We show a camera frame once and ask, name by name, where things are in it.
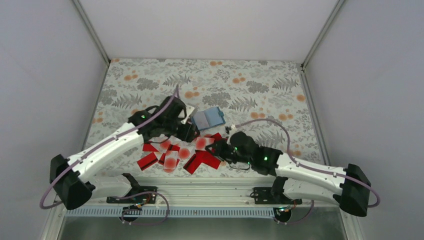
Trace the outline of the white red-circle card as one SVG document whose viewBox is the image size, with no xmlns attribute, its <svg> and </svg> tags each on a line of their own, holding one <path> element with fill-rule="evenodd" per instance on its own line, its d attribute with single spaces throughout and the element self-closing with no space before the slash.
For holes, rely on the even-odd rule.
<svg viewBox="0 0 424 240">
<path fill-rule="evenodd" d="M 206 147 L 213 144 L 215 139 L 212 137 L 197 137 L 195 139 L 194 149 L 196 151 L 206 151 Z"/>
</svg>

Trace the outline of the blue leather card holder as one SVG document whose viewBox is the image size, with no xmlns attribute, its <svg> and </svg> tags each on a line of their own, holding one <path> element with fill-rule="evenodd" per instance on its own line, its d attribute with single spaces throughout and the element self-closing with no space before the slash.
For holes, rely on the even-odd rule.
<svg viewBox="0 0 424 240">
<path fill-rule="evenodd" d="M 191 121 L 199 131 L 208 130 L 226 123 L 224 113 L 218 106 L 210 107 L 206 110 L 197 111 Z"/>
</svg>

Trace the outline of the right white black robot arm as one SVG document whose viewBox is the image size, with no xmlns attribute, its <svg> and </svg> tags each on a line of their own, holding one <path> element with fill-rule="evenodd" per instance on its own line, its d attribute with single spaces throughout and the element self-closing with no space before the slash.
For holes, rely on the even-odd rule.
<svg viewBox="0 0 424 240">
<path fill-rule="evenodd" d="M 247 164 L 261 175 L 274 176 L 270 195 L 278 204 L 315 200 L 339 206 L 357 217 L 366 217 L 371 207 L 371 182 L 355 164 L 336 167 L 290 157 L 281 150 L 257 144 L 241 131 L 207 145 L 205 150 L 221 161 Z"/>
</svg>

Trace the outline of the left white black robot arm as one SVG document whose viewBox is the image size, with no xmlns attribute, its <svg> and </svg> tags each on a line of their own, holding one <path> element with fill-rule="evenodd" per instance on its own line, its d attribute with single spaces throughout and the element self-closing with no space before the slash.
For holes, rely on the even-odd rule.
<svg viewBox="0 0 424 240">
<path fill-rule="evenodd" d="M 139 188 L 122 173 L 115 177 L 97 173 L 117 157 L 133 148 L 141 148 L 152 138 L 164 135 L 190 143 L 200 132 L 190 122 L 196 108 L 171 95 L 161 105 L 137 111 L 115 132 L 69 157 L 61 154 L 50 161 L 50 190 L 54 190 L 67 210 L 74 210 L 91 199 L 115 197 L 131 203 L 139 197 Z"/>
</svg>

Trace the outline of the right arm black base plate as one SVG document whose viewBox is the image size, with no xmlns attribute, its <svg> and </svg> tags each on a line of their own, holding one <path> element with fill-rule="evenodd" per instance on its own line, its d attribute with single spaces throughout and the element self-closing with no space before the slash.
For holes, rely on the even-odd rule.
<svg viewBox="0 0 424 240">
<path fill-rule="evenodd" d="M 254 187 L 249 195 L 256 205 L 293 205 L 302 204 L 302 199 L 289 199 L 285 195 L 273 196 L 271 187 Z"/>
</svg>

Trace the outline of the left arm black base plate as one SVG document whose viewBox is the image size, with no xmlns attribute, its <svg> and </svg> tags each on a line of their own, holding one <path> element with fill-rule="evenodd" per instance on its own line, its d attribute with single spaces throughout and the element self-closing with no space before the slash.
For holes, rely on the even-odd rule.
<svg viewBox="0 0 424 240">
<path fill-rule="evenodd" d="M 133 187 L 125 196 L 124 199 L 107 197 L 108 204 L 155 204 L 156 203 L 156 186 L 137 186 Z"/>
</svg>

